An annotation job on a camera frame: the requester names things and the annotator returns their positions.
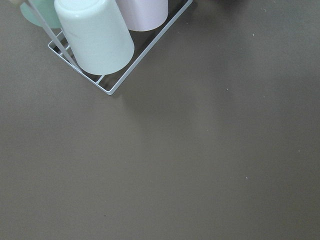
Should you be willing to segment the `pink cup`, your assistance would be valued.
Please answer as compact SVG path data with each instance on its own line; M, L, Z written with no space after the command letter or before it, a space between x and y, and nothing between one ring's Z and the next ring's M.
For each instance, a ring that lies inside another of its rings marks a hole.
M128 30L151 31L161 26L168 18L168 0L117 0Z

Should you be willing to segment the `white cup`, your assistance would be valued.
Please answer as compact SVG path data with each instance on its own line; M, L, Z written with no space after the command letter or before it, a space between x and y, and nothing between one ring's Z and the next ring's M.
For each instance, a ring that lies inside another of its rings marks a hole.
M114 0L56 0L54 8L77 64L93 75L124 68L135 46Z

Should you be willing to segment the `mint green cup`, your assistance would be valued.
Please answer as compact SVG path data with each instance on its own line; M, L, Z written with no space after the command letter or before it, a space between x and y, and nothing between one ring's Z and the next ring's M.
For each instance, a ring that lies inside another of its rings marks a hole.
M32 2L51 29L62 27L54 7L54 0L33 0ZM26 20L36 26L42 26L26 3L23 3L19 8Z

